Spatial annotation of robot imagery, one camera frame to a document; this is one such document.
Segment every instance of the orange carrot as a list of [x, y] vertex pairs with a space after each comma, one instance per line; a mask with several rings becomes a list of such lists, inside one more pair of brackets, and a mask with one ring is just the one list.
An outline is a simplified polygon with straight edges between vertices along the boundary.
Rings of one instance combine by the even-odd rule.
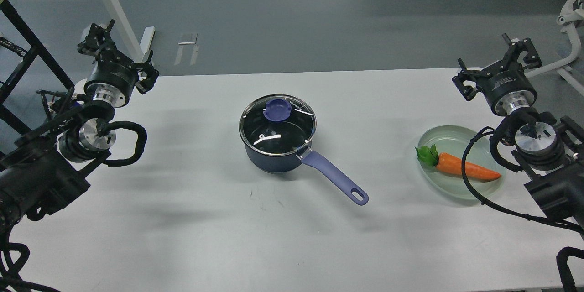
[[[459, 176], [463, 174], [461, 169], [463, 161], [458, 157], [448, 153], [438, 154], [438, 151], [436, 151], [436, 145], [432, 145], [432, 147], [416, 147], [416, 153], [417, 158], [420, 161], [430, 165], [431, 167], [436, 167], [438, 171], [450, 174], [458, 174]], [[485, 181], [491, 181], [501, 177], [500, 173], [486, 169], [486, 167], [481, 167], [480, 165], [470, 163], [469, 161], [467, 161], [465, 164], [465, 171], [467, 176]]]

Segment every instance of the pot lid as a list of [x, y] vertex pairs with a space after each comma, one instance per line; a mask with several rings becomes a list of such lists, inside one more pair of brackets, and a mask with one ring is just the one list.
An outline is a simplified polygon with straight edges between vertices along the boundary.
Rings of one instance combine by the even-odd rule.
[[283, 156], [310, 143], [317, 127], [313, 109], [286, 94], [272, 94], [252, 102], [240, 120], [241, 139], [257, 152]]

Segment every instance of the white table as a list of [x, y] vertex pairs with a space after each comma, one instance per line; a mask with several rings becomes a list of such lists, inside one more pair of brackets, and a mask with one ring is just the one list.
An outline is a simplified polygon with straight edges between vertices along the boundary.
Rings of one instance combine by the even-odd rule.
[[[100, 167], [66, 209], [12, 234], [31, 249], [21, 275], [64, 292], [484, 291], [557, 287], [555, 255], [578, 234], [447, 198], [414, 146], [438, 125], [500, 121], [467, 103], [455, 69], [180, 76], [136, 93], [116, 120], [148, 130], [130, 167]], [[363, 188], [354, 204], [300, 166], [257, 169], [238, 134], [248, 103], [288, 93], [315, 110], [313, 148]], [[114, 157], [133, 149], [118, 134]], [[541, 215], [507, 173], [493, 196]], [[578, 284], [582, 267], [572, 267]]]

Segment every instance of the glass plate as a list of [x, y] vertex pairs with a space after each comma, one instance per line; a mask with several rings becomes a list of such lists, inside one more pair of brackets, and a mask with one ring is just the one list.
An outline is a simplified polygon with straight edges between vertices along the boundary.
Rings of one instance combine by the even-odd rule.
[[[475, 135], [476, 132], [473, 130], [457, 125], [436, 126], [436, 128], [432, 128], [422, 135], [417, 146], [430, 147], [432, 144], [436, 144], [438, 153], [446, 152], [457, 157], [463, 157], [465, 148], [467, 148], [471, 138]], [[489, 142], [486, 138], [481, 138], [474, 144], [471, 152], [467, 156], [467, 161], [501, 174], [500, 178], [490, 182], [470, 178], [471, 184], [480, 194], [488, 197], [501, 188], [503, 179], [505, 178], [505, 168], [501, 167], [490, 155]], [[419, 161], [418, 163], [428, 182], [436, 186], [438, 190], [463, 200], [476, 200], [467, 186], [465, 186], [461, 176], [442, 173], [434, 167], [429, 167]]]

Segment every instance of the pan handle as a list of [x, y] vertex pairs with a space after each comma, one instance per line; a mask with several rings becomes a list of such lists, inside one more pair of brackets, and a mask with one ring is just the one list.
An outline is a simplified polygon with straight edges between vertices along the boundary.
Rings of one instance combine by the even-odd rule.
[[335, 184], [343, 193], [346, 194], [353, 202], [358, 205], [365, 205], [369, 201], [369, 195], [365, 193], [353, 180], [342, 173], [334, 164], [330, 163], [323, 155], [318, 152], [309, 150], [302, 156], [298, 156], [300, 161], [309, 167], [320, 171], [325, 177]]

